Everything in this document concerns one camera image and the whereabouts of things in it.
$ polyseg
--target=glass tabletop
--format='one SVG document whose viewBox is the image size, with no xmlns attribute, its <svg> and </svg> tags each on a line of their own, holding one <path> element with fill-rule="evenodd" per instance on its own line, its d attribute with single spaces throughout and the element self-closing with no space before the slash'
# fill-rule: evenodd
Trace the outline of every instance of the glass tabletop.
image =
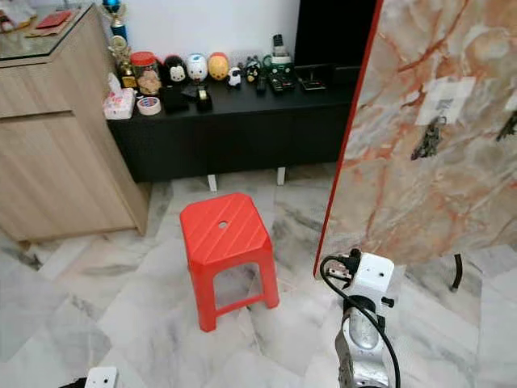
<svg viewBox="0 0 517 388">
<path fill-rule="evenodd" d="M 31 21 L 31 24 L 19 30 L 0 34 L 0 61 L 50 55 L 92 6 L 92 2 L 70 4 L 70 9 L 72 11 L 78 9 L 78 13 L 74 16 L 73 20 L 68 22 L 60 33 L 52 36 L 27 38 L 25 35 L 32 31 L 41 20 L 54 11 L 63 9 L 62 4 L 56 4 L 55 6 L 34 6 L 33 8 L 36 10 L 37 16 Z"/>
</svg>

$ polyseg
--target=red plastic stool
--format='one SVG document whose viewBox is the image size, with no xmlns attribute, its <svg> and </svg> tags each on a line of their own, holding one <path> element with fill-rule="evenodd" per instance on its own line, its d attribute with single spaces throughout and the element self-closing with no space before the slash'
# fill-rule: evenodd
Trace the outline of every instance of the red plastic stool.
<svg viewBox="0 0 517 388">
<path fill-rule="evenodd" d="M 203 331 L 216 328 L 216 318 L 251 303 L 279 304 L 271 240 L 251 198 L 235 193 L 188 205 L 180 214 L 188 268 Z M 260 268 L 263 293 L 216 308 L 213 279 L 241 264 Z"/>
</svg>

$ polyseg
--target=floor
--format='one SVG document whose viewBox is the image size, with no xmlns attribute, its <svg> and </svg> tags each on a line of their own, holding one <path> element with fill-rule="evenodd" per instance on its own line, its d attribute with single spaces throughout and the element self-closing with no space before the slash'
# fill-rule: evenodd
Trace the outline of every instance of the floor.
<svg viewBox="0 0 517 388">
<path fill-rule="evenodd" d="M 0 382 L 57 388 L 96 365 L 115 365 L 117 387 L 336 387 L 339 300 L 312 278 L 334 169 L 288 169 L 153 187 L 149 231 L 70 238 L 20 253 L 0 238 Z M 200 331 L 179 212 L 188 203 L 245 192 L 270 231 L 280 306 L 234 311 Z M 465 252 L 452 294 L 451 257 L 397 267 L 385 311 L 404 387 L 510 387 L 517 381 L 517 254 Z M 254 268 L 216 278 L 224 305 L 256 292 Z"/>
</svg>

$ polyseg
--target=black tv cabinet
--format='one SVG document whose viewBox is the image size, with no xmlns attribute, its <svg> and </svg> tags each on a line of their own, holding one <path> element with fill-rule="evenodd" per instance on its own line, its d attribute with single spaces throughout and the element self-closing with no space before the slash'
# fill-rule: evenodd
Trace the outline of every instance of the black tv cabinet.
<svg viewBox="0 0 517 388">
<path fill-rule="evenodd" d="M 334 162 L 355 84 L 324 91 L 257 95 L 210 82 L 213 109 L 109 120 L 108 127 L 137 182 Z"/>
</svg>

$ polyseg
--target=tissue box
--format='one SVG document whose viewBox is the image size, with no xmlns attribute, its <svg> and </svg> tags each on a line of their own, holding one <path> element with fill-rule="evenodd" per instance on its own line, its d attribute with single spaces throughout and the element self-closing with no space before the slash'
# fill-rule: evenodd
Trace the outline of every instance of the tissue box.
<svg viewBox="0 0 517 388">
<path fill-rule="evenodd" d="M 110 92 L 104 100 L 104 115 L 107 120 L 130 119 L 135 106 L 135 91 L 131 88 L 122 89 L 122 93 L 116 95 Z"/>
</svg>

